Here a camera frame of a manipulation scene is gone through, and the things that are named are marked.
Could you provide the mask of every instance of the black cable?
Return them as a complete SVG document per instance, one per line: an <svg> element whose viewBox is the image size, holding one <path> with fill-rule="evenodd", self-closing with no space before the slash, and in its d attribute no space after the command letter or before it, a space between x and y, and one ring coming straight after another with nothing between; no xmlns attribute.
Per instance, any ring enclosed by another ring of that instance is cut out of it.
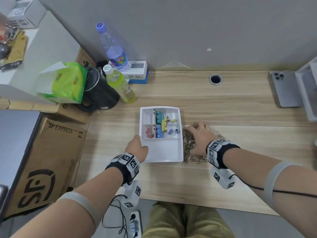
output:
<svg viewBox="0 0 317 238"><path fill-rule="evenodd" d="M115 197L111 200L109 206L116 207L116 208L118 208L118 209L120 210L120 213L121 213L121 216L122 216L122 226L106 227L106 226L103 224L103 219L105 218L105 216L102 217L101 224L102 224L102 226L103 226L104 228L107 228L107 229L121 228L121 229L119 230L119 235L120 235L120 234L123 232L123 230L124 230L124 236L123 236L123 238L125 238L125 237L128 238L127 223L126 223L126 219L125 219L125 216L124 216L123 211L122 211L122 208L121 208L121 203L120 203L119 200L115 200L115 198L120 197L120 196L125 197L125 198L128 198L128 197L125 196L125 195L117 195L117 196L115 196ZM119 206L116 206L116 205L113 205L113 204L112 204L112 203L115 202L115 201L118 201L118 202L119 202Z"/></svg>
<svg viewBox="0 0 317 238"><path fill-rule="evenodd" d="M244 182L244 181L243 181L239 176L237 176L236 174L233 174L232 176L238 177L238 178L242 181L243 184L247 185L247 186L250 187L250 188L259 189L259 190L264 190L263 188L256 187L256 186L253 186L253 185L250 185L250 184ZM298 195L298 196L308 196L308 197L317 198L317 195L307 194L307 193L301 193L301 192L294 192L294 191L286 191L286 190L276 190L276 189L273 189L273 192L284 193L284 194L292 194L292 195Z"/></svg>

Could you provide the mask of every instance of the gray wall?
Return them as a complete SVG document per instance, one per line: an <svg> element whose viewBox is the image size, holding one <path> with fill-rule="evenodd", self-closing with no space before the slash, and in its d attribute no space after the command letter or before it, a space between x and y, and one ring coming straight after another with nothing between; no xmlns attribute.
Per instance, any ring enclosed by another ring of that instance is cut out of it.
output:
<svg viewBox="0 0 317 238"><path fill-rule="evenodd" d="M152 69L297 69L317 56L317 0L40 1L94 60L98 22Z"/></svg>

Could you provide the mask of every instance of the khaki pants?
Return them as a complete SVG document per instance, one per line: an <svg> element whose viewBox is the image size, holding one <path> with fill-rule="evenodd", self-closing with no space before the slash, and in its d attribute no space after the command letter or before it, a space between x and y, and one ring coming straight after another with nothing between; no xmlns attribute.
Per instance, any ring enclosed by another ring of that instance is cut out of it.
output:
<svg viewBox="0 0 317 238"><path fill-rule="evenodd" d="M215 208L156 202L142 234L148 237L234 238Z"/></svg>

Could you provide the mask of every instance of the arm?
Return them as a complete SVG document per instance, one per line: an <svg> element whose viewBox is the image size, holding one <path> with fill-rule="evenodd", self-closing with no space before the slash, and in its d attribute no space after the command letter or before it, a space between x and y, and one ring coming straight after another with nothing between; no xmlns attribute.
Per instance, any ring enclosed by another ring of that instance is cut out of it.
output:
<svg viewBox="0 0 317 238"><path fill-rule="evenodd" d="M217 137L208 124L199 122L186 127L196 140L192 155L207 155L206 147ZM263 188L270 170L281 160L256 154L240 148L232 148L224 153L224 164L244 182ZM278 176L274 189L317 195L317 172L301 166L289 166ZM263 191L252 190L265 202ZM274 192L274 210L306 237L317 237L317 199L307 196Z"/></svg>
<svg viewBox="0 0 317 238"><path fill-rule="evenodd" d="M136 135L125 153L133 154L142 163L148 154L148 147L142 147L140 136ZM122 182L120 170L110 167L74 192L90 200L101 220ZM73 200L62 199L30 220L12 237L91 237L94 232L94 221L85 208Z"/></svg>

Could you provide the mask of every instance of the power outlet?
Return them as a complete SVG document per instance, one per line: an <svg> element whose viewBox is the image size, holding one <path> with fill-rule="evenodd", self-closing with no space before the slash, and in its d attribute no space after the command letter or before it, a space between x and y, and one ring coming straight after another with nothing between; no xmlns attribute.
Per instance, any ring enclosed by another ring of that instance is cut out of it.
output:
<svg viewBox="0 0 317 238"><path fill-rule="evenodd" d="M133 238L141 238L142 236L142 223L141 223L141 213L139 210L131 212L131 216L135 215L135 219L131 220L130 222L130 233L131 233L131 237Z"/></svg>

